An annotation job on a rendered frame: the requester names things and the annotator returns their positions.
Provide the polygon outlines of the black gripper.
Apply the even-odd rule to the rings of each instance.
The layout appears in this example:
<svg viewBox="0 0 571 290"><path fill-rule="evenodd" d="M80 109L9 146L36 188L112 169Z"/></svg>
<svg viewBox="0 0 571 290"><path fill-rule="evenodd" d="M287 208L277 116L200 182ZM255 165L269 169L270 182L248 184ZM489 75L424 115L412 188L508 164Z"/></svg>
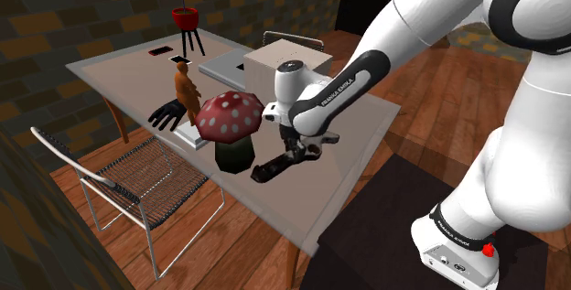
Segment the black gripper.
<svg viewBox="0 0 571 290"><path fill-rule="evenodd" d="M268 182L294 165L296 161L319 159L324 144L334 145L339 141L339 135L332 132L302 138L294 128L281 124L279 133L285 144L285 153L253 168L251 178L258 183Z"/></svg>

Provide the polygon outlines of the red white-dotted mushroom figure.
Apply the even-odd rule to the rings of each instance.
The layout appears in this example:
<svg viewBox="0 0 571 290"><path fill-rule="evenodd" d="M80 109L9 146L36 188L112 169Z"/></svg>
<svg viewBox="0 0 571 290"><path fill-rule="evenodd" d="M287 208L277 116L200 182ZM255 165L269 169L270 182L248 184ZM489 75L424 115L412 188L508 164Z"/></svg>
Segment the red white-dotted mushroom figure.
<svg viewBox="0 0 571 290"><path fill-rule="evenodd" d="M196 117L203 140L215 143L220 171L238 174L251 167L255 152L251 135L258 131L264 105L255 94L227 91L208 99Z"/></svg>

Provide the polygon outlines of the beige box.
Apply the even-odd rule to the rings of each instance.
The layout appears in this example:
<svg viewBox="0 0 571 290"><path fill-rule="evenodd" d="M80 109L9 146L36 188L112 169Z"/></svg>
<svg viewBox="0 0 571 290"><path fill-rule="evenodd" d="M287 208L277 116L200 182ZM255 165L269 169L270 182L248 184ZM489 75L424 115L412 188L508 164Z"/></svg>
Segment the beige box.
<svg viewBox="0 0 571 290"><path fill-rule="evenodd" d="M302 60L311 70L328 75L333 57L280 39L244 56L245 90L263 103L275 101L275 70L285 61Z"/></svg>

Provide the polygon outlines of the white flat book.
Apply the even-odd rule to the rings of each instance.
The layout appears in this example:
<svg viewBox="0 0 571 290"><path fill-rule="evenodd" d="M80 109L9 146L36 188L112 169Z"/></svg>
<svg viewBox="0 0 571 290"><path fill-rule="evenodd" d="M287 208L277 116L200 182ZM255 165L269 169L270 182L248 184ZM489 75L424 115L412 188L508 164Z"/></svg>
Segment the white flat book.
<svg viewBox="0 0 571 290"><path fill-rule="evenodd" d="M188 145L193 147L195 150L201 149L208 141L203 140L199 135L199 131L196 126L190 124L190 121L186 121L180 124L174 131L174 134L181 138Z"/></svg>

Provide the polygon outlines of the dark robot stand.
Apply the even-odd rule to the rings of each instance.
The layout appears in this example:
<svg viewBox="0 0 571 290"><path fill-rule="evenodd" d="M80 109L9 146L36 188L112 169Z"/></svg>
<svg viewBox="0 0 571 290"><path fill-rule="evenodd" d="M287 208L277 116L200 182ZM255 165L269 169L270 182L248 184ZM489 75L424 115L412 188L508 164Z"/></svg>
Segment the dark robot stand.
<svg viewBox="0 0 571 290"><path fill-rule="evenodd" d="M318 238L299 290L462 290L425 267L413 221L451 186L393 155Z"/></svg>

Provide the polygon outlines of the grey laptop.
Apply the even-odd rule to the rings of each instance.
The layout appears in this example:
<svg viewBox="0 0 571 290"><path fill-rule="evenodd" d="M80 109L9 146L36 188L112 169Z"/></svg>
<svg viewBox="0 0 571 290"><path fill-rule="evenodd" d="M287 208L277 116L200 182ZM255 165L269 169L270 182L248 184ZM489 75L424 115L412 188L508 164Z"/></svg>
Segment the grey laptop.
<svg viewBox="0 0 571 290"><path fill-rule="evenodd" d="M241 48L199 64L199 71L236 91L245 91L244 55Z"/></svg>

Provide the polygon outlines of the brown human figure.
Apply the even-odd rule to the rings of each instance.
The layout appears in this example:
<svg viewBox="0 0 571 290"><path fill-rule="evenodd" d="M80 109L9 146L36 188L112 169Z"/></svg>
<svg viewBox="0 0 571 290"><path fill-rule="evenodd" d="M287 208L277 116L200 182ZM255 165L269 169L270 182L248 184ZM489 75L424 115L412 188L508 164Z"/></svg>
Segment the brown human figure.
<svg viewBox="0 0 571 290"><path fill-rule="evenodd" d="M187 109L187 116L190 124L195 124L195 117L200 111L199 99L201 94L198 92L196 85L188 77L189 66L186 62L177 63L178 72L174 76L176 95Z"/></svg>

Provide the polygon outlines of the black hand figure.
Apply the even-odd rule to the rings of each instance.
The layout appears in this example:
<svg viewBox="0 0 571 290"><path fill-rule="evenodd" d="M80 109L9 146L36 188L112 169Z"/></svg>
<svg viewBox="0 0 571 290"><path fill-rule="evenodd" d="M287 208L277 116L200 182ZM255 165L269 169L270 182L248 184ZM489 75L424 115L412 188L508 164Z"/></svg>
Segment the black hand figure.
<svg viewBox="0 0 571 290"><path fill-rule="evenodd" d="M170 127L170 131L173 132L182 117L187 113L187 110L188 109L178 99L174 99L156 109L148 118L148 122L150 122L153 127L158 126L158 130L162 131L171 120L174 120L174 123L172 123Z"/></svg>

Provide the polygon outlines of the red plant pot on stand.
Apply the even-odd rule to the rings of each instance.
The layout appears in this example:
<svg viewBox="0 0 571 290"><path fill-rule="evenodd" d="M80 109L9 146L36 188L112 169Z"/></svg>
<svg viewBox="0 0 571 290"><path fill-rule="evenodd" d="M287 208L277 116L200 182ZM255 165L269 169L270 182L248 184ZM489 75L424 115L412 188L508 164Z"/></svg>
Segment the red plant pot on stand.
<svg viewBox="0 0 571 290"><path fill-rule="evenodd" d="M195 8L186 8L185 0L182 0L182 7L172 10L172 17L180 30L182 38L183 57L187 56L187 44L194 50L192 37L196 38L199 50L205 55L204 47L198 33L199 13Z"/></svg>

